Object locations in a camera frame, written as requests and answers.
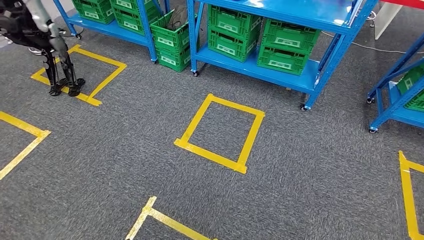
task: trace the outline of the yellow tape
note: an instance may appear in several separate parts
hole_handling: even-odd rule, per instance
[[[22,129],[37,138],[32,141],[24,150],[22,150],[11,162],[9,162],[2,170],[0,170],[0,180],[10,173],[34,148],[38,146],[51,132],[41,130],[29,123],[26,123],[14,116],[11,116],[3,111],[0,111],[0,120],[5,121],[19,129]]]
[[[147,204],[142,208],[141,213],[137,220],[135,221],[134,226],[132,226],[131,230],[129,231],[128,235],[126,235],[125,240],[133,240],[139,231],[139,229],[142,227],[144,221],[146,220],[147,216],[151,216],[157,221],[167,225],[168,227],[177,230],[178,232],[186,235],[187,237],[193,239],[193,240],[211,240],[202,234],[192,230],[191,228],[175,221],[174,219],[170,218],[169,216],[159,212],[158,210],[153,208],[153,204],[156,201],[156,196],[152,196],[147,201]]]
[[[93,59],[97,59],[97,60],[100,60],[102,62],[105,62],[105,63],[108,63],[108,64],[112,64],[112,65],[115,65],[115,66],[118,67],[114,72],[112,72],[112,74],[110,74],[105,80],[103,80],[93,90],[93,92],[90,93],[90,95],[86,95],[86,94],[80,93],[76,97],[79,100],[82,100],[82,101],[84,101],[86,103],[89,103],[89,104],[91,104],[93,106],[98,107],[99,105],[102,104],[102,102],[99,101],[99,100],[97,100],[97,99],[95,99],[94,96],[97,93],[99,93],[108,83],[110,83],[118,74],[120,74],[127,67],[127,65],[125,63],[122,63],[122,62],[119,62],[119,61],[116,61],[116,60],[107,58],[105,56],[101,56],[101,55],[95,54],[93,52],[89,52],[87,50],[81,49],[80,47],[81,47],[81,45],[76,44],[75,46],[73,46],[72,48],[70,48],[68,50],[68,53],[71,54],[71,53],[76,52],[76,53],[85,55],[87,57],[90,57],[90,58],[93,58]],[[42,76],[42,74],[44,72],[46,72],[46,69],[42,68],[39,71],[37,71],[36,73],[34,73],[31,76],[31,78],[50,86],[49,79],[47,77]],[[62,92],[64,92],[64,93],[67,94],[69,92],[69,88],[68,87],[62,88]]]
[[[417,214],[414,203],[414,193],[411,183],[410,169],[424,173],[424,166],[408,161],[402,151],[399,151],[400,179],[402,181],[403,201],[405,205],[406,225],[411,240],[424,240],[418,228]]]
[[[230,160],[223,156],[220,156],[216,153],[208,151],[199,146],[189,143],[190,137],[193,135],[196,127],[198,126],[200,120],[208,109],[209,105],[212,103],[218,103],[233,109],[244,111],[253,115],[256,115],[253,124],[250,128],[249,134],[247,135],[246,141],[244,142],[243,148],[241,149],[240,156],[237,161]],[[246,162],[248,160],[249,154],[252,150],[253,143],[255,141],[256,135],[258,134],[259,127],[261,126],[262,120],[265,117],[265,112],[251,108],[249,106],[244,106],[232,101],[228,101],[219,97],[214,96],[213,94],[208,94],[202,105],[197,110],[187,129],[183,133],[181,138],[177,138],[174,141],[174,144],[180,148],[188,150],[194,154],[197,154],[201,157],[214,161],[218,164],[221,164],[227,168],[233,169],[234,171],[245,174],[247,171]]]

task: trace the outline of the blue shelf frame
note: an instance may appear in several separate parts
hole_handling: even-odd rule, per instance
[[[309,60],[300,76],[265,69],[257,66],[257,52],[243,63],[209,50],[207,44],[198,51],[196,41],[201,21],[195,22],[195,1],[200,2],[198,12],[200,17],[198,19],[201,19],[204,4],[212,4],[333,32],[335,36],[321,61]],[[378,0],[187,0],[191,71],[195,76],[198,75],[197,61],[200,61],[279,86],[292,88],[309,94],[307,101],[302,106],[303,110],[309,110],[316,102],[377,2]]]
[[[422,76],[403,95],[398,90],[393,78],[406,73],[407,71],[424,64],[424,57],[414,63],[405,66],[407,62],[424,46],[424,34],[408,49],[408,51],[394,64],[394,66],[384,75],[384,77],[368,93],[367,103],[377,103],[378,116],[369,125],[369,132],[375,133],[379,127],[387,120],[393,119],[402,123],[424,128],[424,112],[405,108],[412,98],[424,90],[424,76]],[[388,89],[389,103],[384,108],[382,91]]]
[[[163,13],[157,0],[152,0],[152,1],[153,3],[155,3],[159,11]],[[165,13],[168,13],[170,11],[170,0],[163,0],[163,1],[164,1]],[[60,15],[62,16],[66,26],[69,28],[73,36],[77,35],[77,31],[75,30],[74,25],[81,26],[83,28],[91,29],[93,31],[99,32],[104,35],[122,39],[122,40],[135,43],[138,45],[146,46],[148,47],[148,50],[150,52],[151,61],[156,62],[156,60],[158,59],[158,57],[156,56],[155,43],[153,41],[152,32],[150,31],[146,9],[144,8],[144,0],[137,0],[137,4],[138,6],[142,6],[142,7],[139,7],[139,11],[140,11],[140,16],[143,23],[145,36],[142,36],[132,31],[128,31],[124,28],[121,28],[118,25],[116,20],[113,20],[109,24],[102,24],[102,23],[98,23],[95,21],[90,21],[88,19],[82,18],[78,13],[76,13],[73,16],[68,16],[68,14],[64,10],[59,0],[53,0],[53,2],[56,5],[57,9],[59,10]]]

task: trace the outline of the stacked crate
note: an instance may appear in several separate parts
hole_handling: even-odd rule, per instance
[[[81,18],[102,24],[109,24],[114,18],[114,11],[109,0],[72,0]]]
[[[137,0],[110,0],[110,3],[112,4],[116,21],[121,28],[142,36],[145,35]],[[153,0],[144,0],[144,7],[149,24],[161,17],[161,12]]]
[[[239,62],[256,50],[262,17],[208,6],[208,48]]]
[[[405,76],[397,83],[397,89],[401,95],[405,94],[420,78],[424,76],[424,64],[416,66],[408,71]],[[405,108],[424,112],[424,90],[412,98]]]
[[[320,32],[306,26],[267,19],[257,65],[301,75]]]
[[[150,29],[159,64],[182,72],[191,60],[189,22],[175,30],[168,29],[174,12],[175,9],[153,22]]]

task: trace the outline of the shelf board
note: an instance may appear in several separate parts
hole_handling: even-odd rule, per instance
[[[396,82],[389,82],[388,89],[390,104],[393,104],[401,97],[401,93],[398,90],[398,86],[396,86]],[[399,107],[391,115],[397,121],[424,128],[424,112],[422,111]]]
[[[345,34],[363,0],[197,0],[224,8]]]
[[[208,44],[206,44],[197,52],[195,58],[204,63],[291,88],[299,92],[310,94],[314,91],[319,62],[308,60],[302,75],[298,76],[257,66],[258,52],[259,47],[247,58],[246,62],[239,62],[208,49]]]
[[[145,36],[142,36],[132,31],[128,31],[124,28],[121,28],[118,25],[116,20],[113,20],[109,24],[102,24],[99,22],[90,21],[88,19],[82,18],[77,13],[69,17],[68,21],[71,24],[81,26],[87,29],[91,29],[102,34],[109,35],[111,37],[123,39],[128,42],[132,42],[132,43],[143,45],[143,46],[147,46],[148,44],[147,38]]]

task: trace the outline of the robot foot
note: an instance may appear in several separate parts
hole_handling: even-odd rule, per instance
[[[69,97],[78,96],[80,94],[81,88],[84,86],[84,84],[86,84],[86,81],[82,78],[78,78],[76,80],[75,86],[69,88],[69,92],[68,92]]]
[[[50,96],[59,96],[62,93],[62,88],[68,84],[66,78],[62,78],[56,85],[50,87],[50,91],[48,92]]]

